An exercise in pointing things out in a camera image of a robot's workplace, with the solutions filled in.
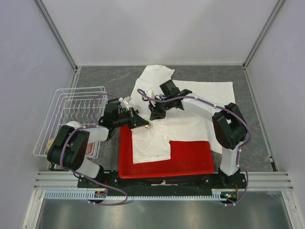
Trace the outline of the white t-shirt daisy print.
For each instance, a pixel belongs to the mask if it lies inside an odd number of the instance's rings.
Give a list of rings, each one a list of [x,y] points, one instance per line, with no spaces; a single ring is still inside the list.
[[[151,90],[161,94],[160,85],[170,80],[174,71],[162,65],[148,65],[136,80],[131,94],[132,104],[141,109],[140,116],[149,120],[149,103],[142,100],[137,89]],[[205,100],[227,105],[235,102],[232,82],[191,82],[174,81],[180,89],[191,90]],[[151,121],[148,128],[132,129],[132,161],[135,164],[169,160],[171,158],[170,141],[207,141],[212,151],[222,153],[217,142],[212,122],[193,112],[181,109],[167,111],[164,119]]]

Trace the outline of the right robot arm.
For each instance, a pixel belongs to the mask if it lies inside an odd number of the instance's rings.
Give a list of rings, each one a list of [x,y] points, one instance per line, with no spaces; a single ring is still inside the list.
[[[246,140],[249,128],[234,103],[217,105],[194,94],[191,90],[180,90],[168,80],[160,85],[162,94],[142,97],[149,101],[151,111],[150,120],[164,119],[166,112],[178,108],[197,114],[208,119],[213,124],[217,142],[222,147],[222,161],[220,164],[218,182],[228,188],[235,183],[235,174],[239,172],[239,154],[241,146]]]

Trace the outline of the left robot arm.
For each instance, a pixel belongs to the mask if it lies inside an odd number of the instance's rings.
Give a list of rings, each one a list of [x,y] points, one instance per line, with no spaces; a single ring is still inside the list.
[[[97,125],[73,127],[63,125],[47,153],[53,164],[88,177],[93,187],[101,187],[105,177],[102,166],[85,157],[87,145],[112,138],[119,127],[130,129],[148,126],[149,122],[139,116],[140,108],[130,103],[131,98],[120,98],[107,103]]]

